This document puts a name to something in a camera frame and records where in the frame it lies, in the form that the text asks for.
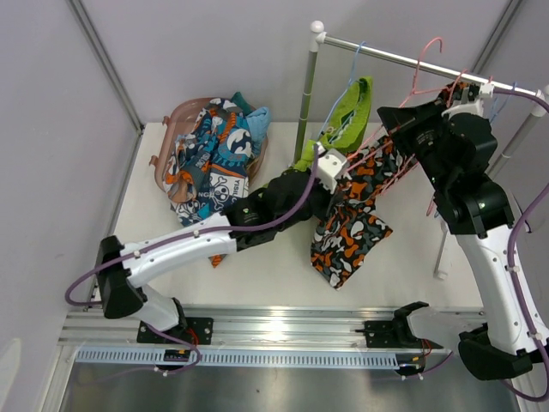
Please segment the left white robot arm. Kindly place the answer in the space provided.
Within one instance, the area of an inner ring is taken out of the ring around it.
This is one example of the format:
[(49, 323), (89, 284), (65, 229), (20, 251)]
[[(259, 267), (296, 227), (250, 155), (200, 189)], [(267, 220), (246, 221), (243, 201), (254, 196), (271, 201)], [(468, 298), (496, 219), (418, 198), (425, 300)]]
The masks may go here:
[(290, 171), (174, 233), (127, 244), (116, 236), (103, 239), (96, 278), (105, 318), (135, 317), (165, 342), (179, 342), (188, 326), (183, 307), (150, 287), (153, 279), (201, 258), (268, 243), (298, 222), (324, 217), (333, 195), (310, 172)]

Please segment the light blue shorts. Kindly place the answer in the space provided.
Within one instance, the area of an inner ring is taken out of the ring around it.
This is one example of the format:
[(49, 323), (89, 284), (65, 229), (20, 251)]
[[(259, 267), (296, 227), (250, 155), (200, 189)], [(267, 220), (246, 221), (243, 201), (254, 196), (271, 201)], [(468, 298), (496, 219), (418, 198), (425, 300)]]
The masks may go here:
[(252, 157), (256, 158), (260, 155), (263, 142), (267, 137), (271, 123), (270, 110), (266, 106), (259, 107), (246, 116), (246, 121), (252, 141)]

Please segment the orange grey camouflage shorts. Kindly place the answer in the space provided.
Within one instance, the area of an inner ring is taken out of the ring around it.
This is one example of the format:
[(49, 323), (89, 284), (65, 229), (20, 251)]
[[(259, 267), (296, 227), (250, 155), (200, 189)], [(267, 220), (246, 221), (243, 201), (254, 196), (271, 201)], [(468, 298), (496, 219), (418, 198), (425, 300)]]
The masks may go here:
[(311, 243), (311, 266), (338, 290), (366, 255), (392, 229), (374, 215), (376, 199), (417, 161), (402, 154), (388, 136), (365, 138), (371, 113), (370, 76), (352, 82), (330, 113), (319, 142), (347, 165), (336, 180), (335, 199), (319, 219)]

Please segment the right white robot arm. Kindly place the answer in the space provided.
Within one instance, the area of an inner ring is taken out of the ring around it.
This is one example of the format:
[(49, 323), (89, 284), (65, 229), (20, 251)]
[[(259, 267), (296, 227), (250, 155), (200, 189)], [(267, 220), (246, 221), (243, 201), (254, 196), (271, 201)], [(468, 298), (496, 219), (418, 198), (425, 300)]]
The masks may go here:
[(504, 189), (486, 169), (498, 142), (479, 114), (451, 114), (441, 100), (382, 106), (377, 114), (397, 150), (414, 157), (434, 189), (437, 211), (473, 271), (486, 321), (478, 326), (414, 302), (395, 311), (393, 339), (426, 339), (451, 350), (478, 380), (513, 379), (548, 360), (540, 319), (516, 249), (517, 225)]

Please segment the lime green shorts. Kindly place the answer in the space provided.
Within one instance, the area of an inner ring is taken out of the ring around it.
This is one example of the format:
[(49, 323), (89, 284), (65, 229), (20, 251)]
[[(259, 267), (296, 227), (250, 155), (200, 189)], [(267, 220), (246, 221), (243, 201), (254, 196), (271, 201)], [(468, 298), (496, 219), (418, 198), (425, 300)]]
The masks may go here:
[(346, 156), (349, 165), (359, 160), (365, 128), (371, 113), (373, 78), (354, 81), (329, 115), (328, 123), (317, 139), (325, 150), (335, 149)]

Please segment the light blue hanger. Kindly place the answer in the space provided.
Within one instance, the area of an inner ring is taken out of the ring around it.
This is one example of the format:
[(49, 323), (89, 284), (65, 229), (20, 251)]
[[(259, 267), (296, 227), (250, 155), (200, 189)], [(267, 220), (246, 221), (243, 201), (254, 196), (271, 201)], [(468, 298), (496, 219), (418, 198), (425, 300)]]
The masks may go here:
[(491, 112), (489, 116), (489, 122), (492, 124), (496, 118), (500, 115), (500, 113), (504, 110), (506, 107), (508, 101), (510, 99), (510, 96), (508, 95), (501, 104), (499, 104), (499, 98), (496, 97), (495, 100), (492, 103)]
[(367, 42), (366, 41), (361, 41), (359, 43), (359, 45), (357, 46), (356, 50), (354, 51), (354, 54), (353, 54), (353, 61), (352, 61), (352, 64), (351, 64), (351, 69), (350, 69), (350, 72), (349, 72), (349, 77), (348, 77), (348, 81), (347, 81), (347, 85), (345, 87), (345, 89), (343, 90), (343, 92), (341, 93), (341, 95), (336, 99), (335, 103), (331, 106), (330, 110), (329, 110), (329, 114), (327, 115), (327, 117), (325, 118), (324, 122), (323, 122), (323, 125), (322, 127), (320, 128), (320, 131), (318, 132), (317, 134), (317, 140), (319, 141), (320, 138), (326, 133), (327, 129), (328, 129), (328, 126), (329, 126), (329, 121), (332, 117), (332, 115), (334, 114), (335, 112), (335, 108), (339, 105), (341, 99), (345, 96), (345, 94), (347, 93), (347, 91), (349, 90), (349, 88), (352, 86), (353, 82), (355, 81), (355, 73), (356, 73), (356, 64), (357, 64), (357, 59), (358, 59), (358, 55), (359, 55), (359, 51), (361, 50), (361, 48), (363, 46), (366, 46), (367, 45)]

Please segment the orange blue patterned shorts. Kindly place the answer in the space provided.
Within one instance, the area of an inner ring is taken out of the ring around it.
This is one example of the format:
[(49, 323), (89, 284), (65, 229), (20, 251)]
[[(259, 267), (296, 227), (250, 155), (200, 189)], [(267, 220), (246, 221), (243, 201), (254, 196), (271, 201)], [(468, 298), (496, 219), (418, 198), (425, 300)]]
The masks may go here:
[(184, 227), (221, 212), (248, 195), (252, 141), (240, 109), (214, 98), (190, 133), (179, 135), (167, 163), (164, 188)]

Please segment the teal green shorts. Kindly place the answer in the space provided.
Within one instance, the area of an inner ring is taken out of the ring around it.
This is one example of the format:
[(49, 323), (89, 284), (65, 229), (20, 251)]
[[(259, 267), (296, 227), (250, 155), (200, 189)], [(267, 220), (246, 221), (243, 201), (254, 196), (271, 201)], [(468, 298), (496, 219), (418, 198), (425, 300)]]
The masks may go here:
[(256, 108), (251, 105), (240, 92), (236, 92), (230, 98), (230, 101), (240, 109), (244, 117), (249, 116), (256, 110)]

